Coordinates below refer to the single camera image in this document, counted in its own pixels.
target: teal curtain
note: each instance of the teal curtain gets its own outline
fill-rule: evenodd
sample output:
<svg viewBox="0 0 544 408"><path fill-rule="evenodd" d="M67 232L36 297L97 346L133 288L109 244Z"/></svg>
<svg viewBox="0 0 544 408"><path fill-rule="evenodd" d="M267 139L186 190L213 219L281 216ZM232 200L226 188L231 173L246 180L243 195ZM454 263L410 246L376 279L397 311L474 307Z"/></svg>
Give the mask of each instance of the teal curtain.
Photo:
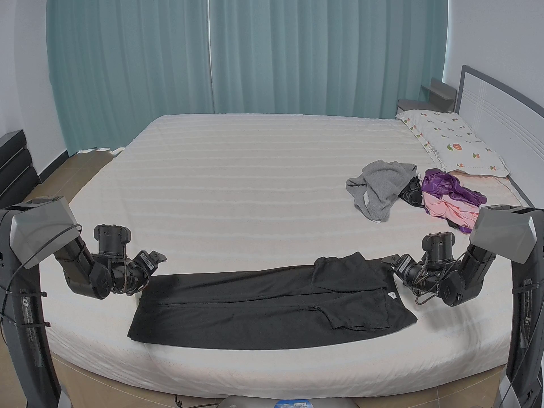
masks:
<svg viewBox="0 0 544 408"><path fill-rule="evenodd" d="M47 0L70 154L126 146L161 115L213 112L207 0Z"/></svg>
<svg viewBox="0 0 544 408"><path fill-rule="evenodd" d="M394 118L442 79L448 0L209 0L215 112Z"/></svg>

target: floor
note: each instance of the floor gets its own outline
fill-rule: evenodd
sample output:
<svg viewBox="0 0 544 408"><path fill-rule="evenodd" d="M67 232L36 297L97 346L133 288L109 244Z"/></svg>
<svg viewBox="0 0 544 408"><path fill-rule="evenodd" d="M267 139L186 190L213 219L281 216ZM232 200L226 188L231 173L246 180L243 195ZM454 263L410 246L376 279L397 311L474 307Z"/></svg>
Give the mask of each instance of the floor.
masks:
<svg viewBox="0 0 544 408"><path fill-rule="evenodd" d="M63 195L68 201L108 162L109 151L78 153L69 158L27 197ZM174 395L143 390L101 377L53 356L59 380L67 387L74 408L159 408L177 407ZM360 408L491 408L500 371L490 371L439 387L397 396L354 399ZM0 340L0 408L24 408L25 399L11 364L8 350ZM181 407L218 404L215 399L178 396Z"/></svg>

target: pink clothing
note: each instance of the pink clothing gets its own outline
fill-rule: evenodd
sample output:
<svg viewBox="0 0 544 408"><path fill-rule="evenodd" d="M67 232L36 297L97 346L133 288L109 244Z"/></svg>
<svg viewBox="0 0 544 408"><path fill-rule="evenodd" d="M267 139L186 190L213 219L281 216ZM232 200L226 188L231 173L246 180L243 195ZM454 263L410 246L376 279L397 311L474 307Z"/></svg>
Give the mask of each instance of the pink clothing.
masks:
<svg viewBox="0 0 544 408"><path fill-rule="evenodd" d="M452 200L449 195L442 195L439 200L427 192L422 192L425 208L431 216L446 218L457 225L474 228L479 209L464 201Z"/></svg>

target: white pillow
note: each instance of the white pillow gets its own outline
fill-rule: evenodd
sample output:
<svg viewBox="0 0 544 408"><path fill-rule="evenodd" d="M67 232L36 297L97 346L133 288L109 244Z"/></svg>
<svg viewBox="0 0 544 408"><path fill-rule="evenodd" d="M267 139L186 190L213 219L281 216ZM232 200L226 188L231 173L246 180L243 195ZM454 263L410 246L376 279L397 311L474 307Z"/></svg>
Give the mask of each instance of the white pillow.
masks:
<svg viewBox="0 0 544 408"><path fill-rule="evenodd" d="M419 139L437 167L445 172L506 177L500 156L479 140L457 113L407 110L397 115Z"/></svg>

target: white bed sheet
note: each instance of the white bed sheet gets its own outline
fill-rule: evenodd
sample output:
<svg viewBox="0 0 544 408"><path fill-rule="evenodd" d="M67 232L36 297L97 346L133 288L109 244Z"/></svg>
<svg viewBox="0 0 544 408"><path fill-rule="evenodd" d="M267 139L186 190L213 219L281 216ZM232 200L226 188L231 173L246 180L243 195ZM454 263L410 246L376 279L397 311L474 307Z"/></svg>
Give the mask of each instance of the white bed sheet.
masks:
<svg viewBox="0 0 544 408"><path fill-rule="evenodd" d="M433 167L397 120L306 115L178 115L155 120L105 166L70 206L97 251L97 224L132 231L140 249L168 257L159 274L259 270L311 264L355 251L367 258L420 257L442 219L397 201L375 224L345 190L374 160ZM508 181L461 178L489 204L519 204ZM455 232L454 254L468 237ZM136 343L127 337L136 297L104 301L73 294L62 269L41 264L51 349L89 371L127 384L187 396L271 398L380 396L420 390L485 371L507 359L510 263L497 257L480 295L455 308L414 304L418 322L354 343L280 351L230 351Z"/></svg>

